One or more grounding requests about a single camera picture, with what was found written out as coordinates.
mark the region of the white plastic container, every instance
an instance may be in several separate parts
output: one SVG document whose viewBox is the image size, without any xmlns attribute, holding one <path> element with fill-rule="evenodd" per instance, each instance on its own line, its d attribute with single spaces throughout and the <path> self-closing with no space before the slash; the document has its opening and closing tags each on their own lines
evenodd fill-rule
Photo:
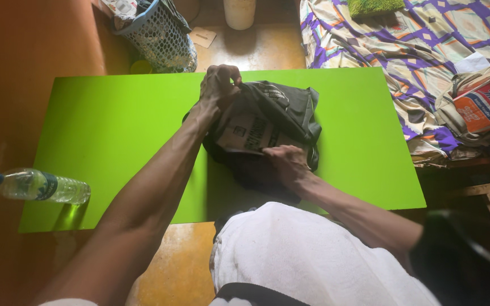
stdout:
<svg viewBox="0 0 490 306">
<path fill-rule="evenodd" d="M 135 16 L 137 12 L 136 0 L 98 0 L 98 6 L 100 8 L 102 7 L 101 3 L 104 3 L 114 15 L 124 14 Z"/>
<path fill-rule="evenodd" d="M 224 0 L 224 15 L 230 28 L 245 30 L 254 22 L 256 0 Z"/>
</svg>

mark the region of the green tabletop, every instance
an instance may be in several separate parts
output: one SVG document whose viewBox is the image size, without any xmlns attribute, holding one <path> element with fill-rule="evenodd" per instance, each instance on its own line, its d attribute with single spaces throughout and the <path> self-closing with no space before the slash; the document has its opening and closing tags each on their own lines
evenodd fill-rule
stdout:
<svg viewBox="0 0 490 306">
<path fill-rule="evenodd" d="M 19 232 L 92 229 L 120 188 L 181 125 L 204 73 L 57 78 L 34 168 L 90 184 L 88 204 L 26 201 Z M 243 81 L 313 87 L 317 174 L 385 209 L 425 207 L 380 67 L 245 71 Z M 275 200 L 237 185 L 202 148 L 172 223 L 213 221 Z M 322 212 L 309 203 L 298 207 Z"/>
</svg>

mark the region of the gray plastic basket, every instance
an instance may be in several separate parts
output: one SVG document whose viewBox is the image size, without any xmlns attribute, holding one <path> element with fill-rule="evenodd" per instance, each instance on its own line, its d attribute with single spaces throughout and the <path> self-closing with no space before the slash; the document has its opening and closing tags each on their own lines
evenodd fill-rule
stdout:
<svg viewBox="0 0 490 306">
<path fill-rule="evenodd" d="M 130 40 L 157 73 L 191 73 L 198 66 L 194 43 L 159 0 L 137 15 L 132 24 L 113 33 Z"/>
</svg>

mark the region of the man's left hand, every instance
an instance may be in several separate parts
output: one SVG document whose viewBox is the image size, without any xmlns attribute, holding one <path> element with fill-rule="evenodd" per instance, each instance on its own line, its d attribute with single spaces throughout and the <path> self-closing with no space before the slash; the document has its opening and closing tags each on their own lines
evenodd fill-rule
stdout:
<svg viewBox="0 0 490 306">
<path fill-rule="evenodd" d="M 200 85 L 201 109 L 214 111 L 218 117 L 230 106 L 241 89 L 240 70 L 236 66 L 219 65 L 209 66 L 208 72 Z"/>
</svg>

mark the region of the forearm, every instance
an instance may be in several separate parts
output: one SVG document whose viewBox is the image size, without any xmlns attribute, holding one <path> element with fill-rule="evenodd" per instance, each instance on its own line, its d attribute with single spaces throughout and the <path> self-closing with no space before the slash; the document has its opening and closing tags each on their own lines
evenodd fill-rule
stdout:
<svg viewBox="0 0 490 306">
<path fill-rule="evenodd" d="M 195 106 L 180 129 L 122 188 L 92 238 L 36 303 L 83 298 L 122 305 L 177 210 L 215 110 Z"/>
<path fill-rule="evenodd" d="M 385 248 L 406 267 L 406 254 L 415 245 L 423 227 L 395 213 L 349 195 L 312 175 L 300 193 L 343 222 L 372 248 Z"/>
<path fill-rule="evenodd" d="M 200 109 L 199 105 L 193 107 L 174 136 L 113 199 L 96 230 L 122 231 L 143 227 L 155 232 L 165 231 L 215 112 L 215 109 Z"/>
</svg>

